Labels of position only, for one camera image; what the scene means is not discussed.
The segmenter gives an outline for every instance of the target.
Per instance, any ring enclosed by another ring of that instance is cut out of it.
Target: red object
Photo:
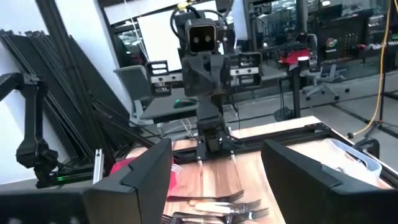
[[[119,161],[115,163],[111,169],[111,174],[116,173],[119,169],[122,167],[127,166],[131,161],[133,161],[136,157],[128,158],[128,159],[123,159],[122,161]],[[169,183],[169,192],[176,186],[177,184],[177,178],[176,178],[176,173],[174,171],[171,171],[170,174],[170,183]]]
[[[308,56],[308,57],[310,56],[309,49],[297,50],[297,51],[288,53],[286,57],[280,58],[280,62],[285,63],[287,65],[294,65],[299,61],[298,60],[299,57],[305,57],[305,56]]]

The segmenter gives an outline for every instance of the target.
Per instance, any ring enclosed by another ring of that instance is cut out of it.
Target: floor
[[[398,90],[398,73],[389,74],[386,80],[386,91]],[[363,119],[369,119],[374,113],[378,81],[378,76],[373,76],[332,85],[332,88],[340,95],[340,100],[337,102],[333,96],[327,94],[313,96],[310,101],[306,101],[304,95],[302,95],[301,114],[302,116],[314,115],[344,135],[348,132],[362,129],[366,125]],[[350,88],[351,91],[345,93],[345,88]],[[285,106],[292,108],[292,95],[286,93],[284,99]],[[254,96],[250,100],[238,103],[238,107],[240,122],[238,121],[238,116],[230,107],[226,106],[224,108],[225,121],[232,130],[239,129],[239,126],[240,128],[250,128],[275,122],[272,114],[280,108],[280,97],[279,95],[267,98],[256,98]],[[384,121],[398,125],[398,119],[395,117],[397,111],[398,101],[386,98],[384,103]],[[187,129],[191,129],[192,133],[196,132],[195,118],[183,119],[183,122]],[[156,125],[149,126],[148,129],[155,134],[159,134]],[[179,139],[187,135],[181,121],[165,124],[164,129],[168,132],[167,137],[172,139]],[[152,134],[144,133],[144,135],[153,141],[158,141],[158,138],[153,137]],[[364,133],[356,136],[353,140],[359,141],[363,135]],[[393,169],[398,170],[398,139],[379,130],[376,130],[372,137],[378,139],[381,144],[381,160]],[[34,189],[35,182],[36,180],[26,180],[0,185],[0,190]],[[63,186],[63,188],[90,184],[91,181],[80,182]]]

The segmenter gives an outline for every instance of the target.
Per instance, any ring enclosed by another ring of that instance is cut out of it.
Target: wooden tabletop
[[[309,116],[236,130],[232,132],[232,135],[238,138],[245,138],[259,134],[300,128],[308,124],[319,122],[320,120],[316,117]],[[173,150],[193,146],[196,146],[196,141],[177,141],[173,143]],[[289,148],[324,163],[327,163],[328,158],[336,154],[335,149],[322,141],[306,142],[289,146]],[[135,149],[128,157],[136,157],[145,150],[146,149]],[[179,175],[177,186],[171,191],[170,195],[218,197],[244,190],[244,197],[238,202],[251,202],[261,198],[261,207],[259,208],[268,207],[270,210],[270,214],[267,217],[256,220],[257,223],[285,223],[267,181],[260,152],[238,155],[236,156],[236,163],[230,158],[204,162],[202,174],[200,172],[200,166],[196,163],[185,164],[182,167],[184,171]],[[380,188],[389,188],[382,180],[379,180],[376,185]],[[195,208],[189,206],[187,202],[166,203],[164,214],[172,215],[173,212],[197,213]]]

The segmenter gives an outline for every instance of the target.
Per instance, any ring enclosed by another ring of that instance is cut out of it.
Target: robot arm
[[[17,162],[34,168],[39,180],[48,179],[58,165],[58,152],[50,150],[43,139],[43,99],[47,85],[36,75],[8,73],[0,77],[0,100],[12,90],[19,90],[25,98],[25,136],[19,145]]]

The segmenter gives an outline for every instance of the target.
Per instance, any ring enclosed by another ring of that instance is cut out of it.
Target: office chair
[[[308,44],[311,46],[311,49],[318,48],[318,39],[315,34],[308,34]],[[317,59],[317,55],[315,52],[312,52],[313,59]],[[324,67],[320,67],[320,71],[302,71],[300,76],[311,78],[313,81],[312,86],[307,86],[303,88],[302,93],[305,94],[306,100],[311,100],[311,96],[316,93],[325,94],[326,91],[333,94],[335,96],[335,100],[339,100],[340,96],[329,86],[327,83],[334,83],[336,81],[345,80],[345,77],[340,75],[340,71],[336,71],[337,64],[333,64],[330,67],[328,73],[323,73],[325,70]]]
[[[125,91],[129,94],[132,104],[130,121],[138,125],[153,124],[152,120],[141,120],[144,113],[142,101],[150,100],[151,93],[147,81],[146,69],[142,65],[117,68],[113,71],[123,84]]]

